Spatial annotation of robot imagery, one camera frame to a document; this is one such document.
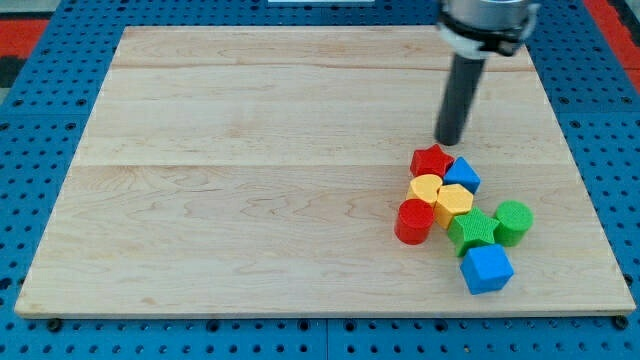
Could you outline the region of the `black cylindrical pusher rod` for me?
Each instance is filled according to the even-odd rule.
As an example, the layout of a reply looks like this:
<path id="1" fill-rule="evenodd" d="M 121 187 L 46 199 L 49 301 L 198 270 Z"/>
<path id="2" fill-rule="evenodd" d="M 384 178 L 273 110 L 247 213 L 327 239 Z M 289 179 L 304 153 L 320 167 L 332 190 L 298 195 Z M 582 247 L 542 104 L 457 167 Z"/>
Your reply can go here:
<path id="1" fill-rule="evenodd" d="M 485 62 L 458 54 L 453 57 L 434 132 L 440 144 L 460 142 Z"/>

